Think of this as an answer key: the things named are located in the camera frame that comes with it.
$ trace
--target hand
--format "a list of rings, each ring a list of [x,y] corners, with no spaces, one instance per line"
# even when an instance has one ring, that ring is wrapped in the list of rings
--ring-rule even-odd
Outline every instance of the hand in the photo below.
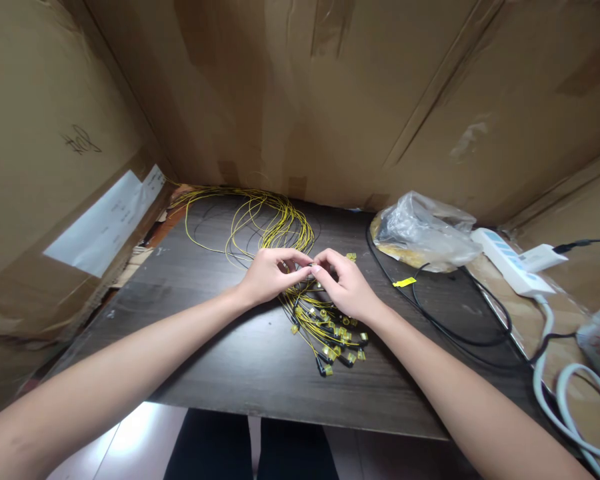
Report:
[[[252,305],[259,305],[306,279],[313,260],[295,249],[260,249],[237,289]],[[302,266],[297,270],[295,264]]]
[[[384,303],[376,296],[358,266],[332,249],[319,253],[311,268],[313,276],[331,297],[335,306],[345,315],[368,323],[378,316]],[[338,274],[335,281],[329,273],[333,266]]]

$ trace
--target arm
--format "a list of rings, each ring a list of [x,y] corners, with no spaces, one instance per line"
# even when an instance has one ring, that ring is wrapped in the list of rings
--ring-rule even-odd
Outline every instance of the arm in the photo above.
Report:
[[[331,300],[346,315],[365,322],[387,344],[484,478],[591,479],[518,406],[386,306],[354,262],[330,249],[315,262],[318,265],[312,272]],[[338,273],[338,282],[330,276],[329,265]]]
[[[291,272],[280,268],[287,262]],[[304,280],[308,256],[260,250],[244,280],[76,363],[0,412],[0,479],[45,478],[120,422],[224,326]]]

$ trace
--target black cable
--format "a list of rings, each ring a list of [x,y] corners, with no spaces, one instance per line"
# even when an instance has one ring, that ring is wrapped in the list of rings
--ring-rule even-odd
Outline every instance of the black cable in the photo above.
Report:
[[[378,263],[378,265],[380,266],[380,269],[382,270],[382,272],[385,274],[385,276],[388,278],[389,282],[391,284],[393,284],[393,279],[391,278],[389,272],[387,272],[386,268],[384,267],[384,265],[382,265],[382,262],[380,262],[380,258],[378,257],[378,254],[376,253],[376,247],[373,244],[373,239],[371,238],[371,232],[370,230],[367,228],[367,244],[369,245],[369,249],[371,250],[376,262]],[[426,267],[428,265],[424,264],[422,265],[422,267],[418,268],[418,270],[416,271],[416,273],[414,274],[413,278],[415,279],[418,274],[422,271],[422,269],[424,267]],[[432,314],[430,314],[423,306],[422,304],[420,304],[420,301],[417,298],[417,295],[415,293],[415,284],[412,283],[411,284],[411,290],[413,292],[413,296],[414,299],[410,298],[409,296],[407,296],[407,294],[400,288],[398,288],[398,292],[400,292],[400,294],[412,305],[414,306],[414,308],[416,308],[416,310],[418,310],[420,313],[422,313],[422,315],[431,322],[431,324],[440,332],[442,333],[450,342],[452,342],[452,344],[457,347],[458,349],[462,350],[462,352],[466,353],[468,356],[474,358],[475,360],[478,360],[490,367],[495,367],[495,368],[499,368],[499,369],[520,369],[520,368],[526,368],[530,365],[533,365],[538,358],[540,358],[540,356],[542,356],[542,354],[545,352],[545,350],[548,348],[549,346],[549,341],[554,339],[554,338],[569,338],[569,337],[574,337],[576,335],[576,332],[573,333],[568,333],[568,334],[559,334],[559,333],[550,333],[548,334],[544,339],[542,344],[540,345],[540,348],[538,348],[538,350],[536,351],[536,353],[532,356],[532,358],[528,359],[528,360],[524,360],[522,363],[515,363],[515,364],[508,364],[508,365],[502,365],[502,364],[498,364],[498,363],[494,363],[492,361],[486,360],[484,358],[482,358],[481,356],[477,355],[476,353],[472,352],[471,350],[469,350],[468,348],[466,348],[466,346],[464,346],[462,344],[462,342],[474,346],[474,347],[492,347],[492,346],[496,346],[496,345],[501,345],[502,343],[506,342],[507,340],[509,340],[511,338],[511,332],[513,330],[513,322],[511,320],[511,316],[508,312],[508,310],[505,308],[505,306],[502,304],[502,302],[500,302],[500,300],[498,300],[498,298],[496,298],[496,296],[494,294],[492,294],[492,292],[486,288],[486,286],[484,286],[478,279],[476,279],[474,276],[472,276],[472,274],[470,274],[470,272],[465,268],[465,267],[461,267],[460,270],[463,271],[464,274],[466,274],[467,276],[469,276],[469,278],[472,279],[472,281],[474,282],[474,284],[476,284],[478,287],[482,288],[484,290],[484,292],[486,292],[486,294],[488,294],[492,299],[495,300],[495,302],[498,304],[498,306],[500,306],[500,308],[502,309],[502,312],[504,312],[505,317],[507,319],[507,324],[505,327],[505,330],[503,332],[503,335],[492,340],[492,341],[488,341],[488,342],[478,342],[478,341],[474,341],[474,340],[470,340],[467,339],[465,337],[462,337],[462,335],[453,332],[452,330],[450,330],[449,328],[447,328],[446,326],[444,326],[442,323],[440,323]]]
[[[418,274],[420,272],[422,272],[422,269],[424,267],[426,267],[428,265],[428,263],[425,263],[424,265],[422,265],[422,267],[418,268],[418,270],[415,272],[413,279],[417,279]],[[473,278],[473,276],[469,273],[469,272],[465,272],[466,275],[470,276],[470,278]],[[506,342],[506,340],[508,340],[509,335],[511,334],[511,332],[513,331],[513,323],[511,322],[511,316],[509,315],[509,312],[507,311],[507,309],[504,307],[504,305],[502,305],[502,303],[500,303],[500,301],[498,299],[495,298],[495,296],[488,290],[488,288],[486,288],[484,285],[482,285],[480,282],[478,282],[477,280],[475,280],[483,289],[485,292],[487,292],[489,294],[489,296],[496,300],[496,302],[498,302],[498,305],[500,305],[500,308],[502,308],[502,311],[505,313],[505,317],[507,319],[507,326],[504,332],[504,335],[499,335],[498,337],[494,338],[493,340],[490,341],[476,341],[476,340],[471,340],[468,339],[466,337],[463,337],[462,335],[450,330],[448,327],[444,326],[442,323],[440,323],[438,320],[434,319],[432,320],[432,322],[436,323],[437,326],[439,326],[440,329],[443,329],[446,333],[449,334],[450,337],[461,341],[463,343],[466,343],[468,345],[471,345],[473,347],[493,347],[496,345],[500,345],[504,342]],[[416,305],[418,306],[418,308],[422,311],[422,312],[426,312],[425,308],[422,306],[422,304],[420,303],[420,300],[418,300],[418,296],[415,292],[415,283],[411,284],[411,292],[413,294],[413,299],[415,300]],[[427,312],[427,317],[431,317],[434,318],[430,313]]]
[[[553,251],[556,253],[566,253],[576,247],[586,247],[592,243],[600,243],[600,239],[583,239],[571,243],[563,243],[562,245],[554,247]]]

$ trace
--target left hand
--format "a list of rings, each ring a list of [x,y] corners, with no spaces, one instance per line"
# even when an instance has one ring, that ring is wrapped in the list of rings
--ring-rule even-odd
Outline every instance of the left hand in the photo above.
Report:
[[[306,279],[311,273],[311,262],[310,256],[295,249],[260,249],[237,289],[254,305],[273,300]],[[296,269],[296,263],[302,268]]]

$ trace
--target yellow tag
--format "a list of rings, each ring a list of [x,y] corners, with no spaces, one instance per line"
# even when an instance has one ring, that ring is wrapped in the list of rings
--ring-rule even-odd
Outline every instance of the yellow tag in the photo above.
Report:
[[[396,288],[406,287],[407,285],[410,285],[412,283],[415,283],[415,278],[410,277],[408,279],[400,280],[399,282],[394,282],[393,286]]]

